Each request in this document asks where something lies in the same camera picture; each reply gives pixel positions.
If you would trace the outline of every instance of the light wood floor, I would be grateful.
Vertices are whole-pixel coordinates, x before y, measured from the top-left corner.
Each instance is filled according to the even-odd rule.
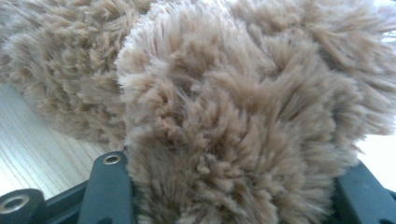
[[[373,174],[396,191],[396,135],[369,136],[359,146]],[[108,151],[53,131],[14,89],[0,84],[0,195],[35,188],[52,197],[88,179],[92,162]]]

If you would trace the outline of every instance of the wooden surface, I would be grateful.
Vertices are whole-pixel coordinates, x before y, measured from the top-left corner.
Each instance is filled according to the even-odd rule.
[[[34,188],[52,197],[87,180],[93,161],[108,151],[47,127],[14,89],[0,84],[0,195]]]

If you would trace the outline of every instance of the beige fluffy duster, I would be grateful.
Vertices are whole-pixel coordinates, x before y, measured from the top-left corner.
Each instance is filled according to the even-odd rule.
[[[0,79],[128,148],[139,223],[319,223],[388,133],[395,12],[353,0],[0,3]]]

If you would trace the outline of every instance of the beige fur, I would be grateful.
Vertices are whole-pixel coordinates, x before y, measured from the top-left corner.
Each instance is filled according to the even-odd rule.
[[[320,223],[354,143],[391,131],[395,28],[371,1],[20,0],[0,78],[128,147],[139,223]]]

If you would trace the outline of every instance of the metal grommet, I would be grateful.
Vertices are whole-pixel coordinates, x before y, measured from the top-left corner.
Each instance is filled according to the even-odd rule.
[[[26,194],[16,195],[10,197],[0,203],[0,214],[9,214],[23,208],[30,200],[30,197]]]
[[[121,156],[119,155],[109,155],[103,159],[103,163],[106,165],[116,164],[119,161],[121,161]]]

